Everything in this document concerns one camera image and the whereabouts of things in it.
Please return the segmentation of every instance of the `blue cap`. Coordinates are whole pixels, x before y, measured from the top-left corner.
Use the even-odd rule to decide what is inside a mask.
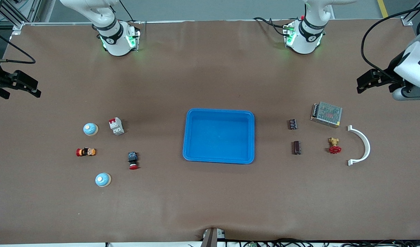
[[[107,174],[106,172],[100,173],[96,177],[96,185],[99,187],[108,186],[111,182],[111,175]]]
[[[99,128],[97,127],[97,125],[95,125],[91,122],[87,123],[85,126],[83,126],[83,133],[85,133],[88,136],[95,135],[98,130],[99,130]]]

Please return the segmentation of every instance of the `metal mesh power supply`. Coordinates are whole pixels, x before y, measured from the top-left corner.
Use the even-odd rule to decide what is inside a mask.
[[[322,125],[327,125],[333,128],[338,128],[341,120],[341,113],[343,109],[328,103],[320,102],[313,105],[312,116],[310,120],[318,122]]]

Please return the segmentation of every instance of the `blue tray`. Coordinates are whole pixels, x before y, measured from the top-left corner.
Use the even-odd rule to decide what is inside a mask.
[[[250,111],[190,109],[185,123],[183,156],[188,161],[251,163],[254,115]]]

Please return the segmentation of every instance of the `yellow floor line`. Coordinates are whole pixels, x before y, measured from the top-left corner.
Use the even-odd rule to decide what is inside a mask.
[[[381,9],[382,17],[385,18],[388,16],[387,9],[385,8],[384,0],[377,0],[379,9]]]

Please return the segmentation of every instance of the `white pipe clamp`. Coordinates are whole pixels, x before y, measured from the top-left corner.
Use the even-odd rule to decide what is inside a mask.
[[[348,165],[351,166],[353,163],[363,161],[368,157],[368,155],[370,154],[370,142],[368,142],[367,136],[365,136],[361,131],[355,130],[351,125],[347,126],[347,131],[353,132],[356,135],[358,135],[362,139],[362,141],[364,142],[364,145],[365,145],[365,153],[362,156],[362,158],[360,158],[359,160],[349,160],[348,161]]]

